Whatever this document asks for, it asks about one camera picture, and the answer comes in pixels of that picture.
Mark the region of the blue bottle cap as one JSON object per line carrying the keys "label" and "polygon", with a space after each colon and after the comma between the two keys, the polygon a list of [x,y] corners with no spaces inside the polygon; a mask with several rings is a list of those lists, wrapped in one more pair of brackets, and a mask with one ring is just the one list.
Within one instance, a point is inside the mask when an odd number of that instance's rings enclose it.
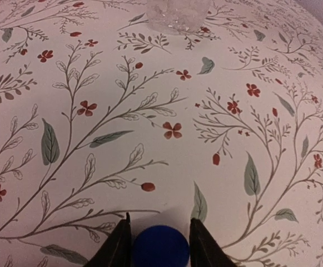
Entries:
{"label": "blue bottle cap", "polygon": [[185,267],[189,258],[187,239],[178,230],[166,225],[145,229],[132,245],[133,266]]}

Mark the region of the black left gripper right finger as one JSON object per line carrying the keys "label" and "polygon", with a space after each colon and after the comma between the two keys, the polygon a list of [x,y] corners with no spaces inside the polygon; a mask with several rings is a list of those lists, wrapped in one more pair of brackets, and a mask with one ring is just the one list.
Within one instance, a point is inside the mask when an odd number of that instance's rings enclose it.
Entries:
{"label": "black left gripper right finger", "polygon": [[190,223],[190,263],[192,267],[235,267],[200,219]]}

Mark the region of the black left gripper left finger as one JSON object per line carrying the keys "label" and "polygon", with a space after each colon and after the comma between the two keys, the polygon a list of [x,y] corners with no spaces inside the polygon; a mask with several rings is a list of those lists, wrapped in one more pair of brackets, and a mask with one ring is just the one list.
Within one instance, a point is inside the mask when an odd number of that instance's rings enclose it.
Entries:
{"label": "black left gripper left finger", "polygon": [[110,236],[84,267],[130,267],[131,266],[131,221],[126,218],[119,221]]}

